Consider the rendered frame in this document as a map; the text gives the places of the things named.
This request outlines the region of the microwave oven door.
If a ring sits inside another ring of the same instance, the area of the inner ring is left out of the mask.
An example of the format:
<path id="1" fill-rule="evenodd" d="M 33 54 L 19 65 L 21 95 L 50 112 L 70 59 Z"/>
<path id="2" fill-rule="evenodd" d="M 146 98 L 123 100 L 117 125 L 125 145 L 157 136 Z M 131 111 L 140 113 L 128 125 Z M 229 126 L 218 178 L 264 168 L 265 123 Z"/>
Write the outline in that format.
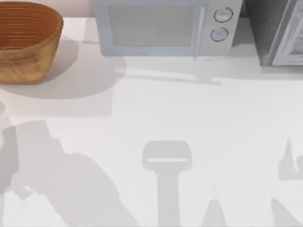
<path id="1" fill-rule="evenodd" d="M 195 56 L 203 0 L 93 0 L 104 56 Z"/>

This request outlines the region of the round microwave knob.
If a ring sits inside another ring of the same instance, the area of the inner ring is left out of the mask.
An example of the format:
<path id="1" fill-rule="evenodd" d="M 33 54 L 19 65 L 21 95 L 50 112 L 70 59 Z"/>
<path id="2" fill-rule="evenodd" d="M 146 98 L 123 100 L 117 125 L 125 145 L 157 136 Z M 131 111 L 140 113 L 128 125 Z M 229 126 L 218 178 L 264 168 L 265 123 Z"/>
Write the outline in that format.
<path id="1" fill-rule="evenodd" d="M 230 8 L 218 9 L 214 13 L 214 18 L 218 23 L 228 22 L 233 16 L 233 11 Z"/>
<path id="2" fill-rule="evenodd" d="M 218 29 L 214 29 L 210 33 L 210 37 L 214 42 L 222 42 L 229 36 L 229 32 L 227 29 L 220 27 Z"/>

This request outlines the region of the pale microwave oven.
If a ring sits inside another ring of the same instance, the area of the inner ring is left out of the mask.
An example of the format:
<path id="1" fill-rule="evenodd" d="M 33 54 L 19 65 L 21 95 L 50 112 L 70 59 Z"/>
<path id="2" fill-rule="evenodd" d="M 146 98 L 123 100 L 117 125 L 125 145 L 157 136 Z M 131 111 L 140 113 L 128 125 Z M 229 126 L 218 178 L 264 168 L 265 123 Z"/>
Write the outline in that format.
<path id="1" fill-rule="evenodd" d="M 192 57 L 225 55 L 232 47 L 243 0 L 203 1 L 205 3 L 205 9 L 204 16 L 200 20 L 198 28 L 197 54 Z M 214 13 L 222 8 L 230 8 L 233 11 L 233 16 L 228 22 L 218 23 L 214 18 Z M 229 36 L 222 42 L 214 42 L 210 37 L 210 33 L 220 27 L 227 29 Z"/>

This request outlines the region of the brown woven basket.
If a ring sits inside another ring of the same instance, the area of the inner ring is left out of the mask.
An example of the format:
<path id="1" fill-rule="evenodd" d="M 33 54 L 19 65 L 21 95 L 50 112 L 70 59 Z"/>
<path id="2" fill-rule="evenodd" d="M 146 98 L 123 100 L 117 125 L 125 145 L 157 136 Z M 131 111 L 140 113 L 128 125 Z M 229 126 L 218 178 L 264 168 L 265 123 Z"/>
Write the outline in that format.
<path id="1" fill-rule="evenodd" d="M 54 61 L 63 18 L 36 2 L 0 0 L 0 83 L 39 82 Z"/>

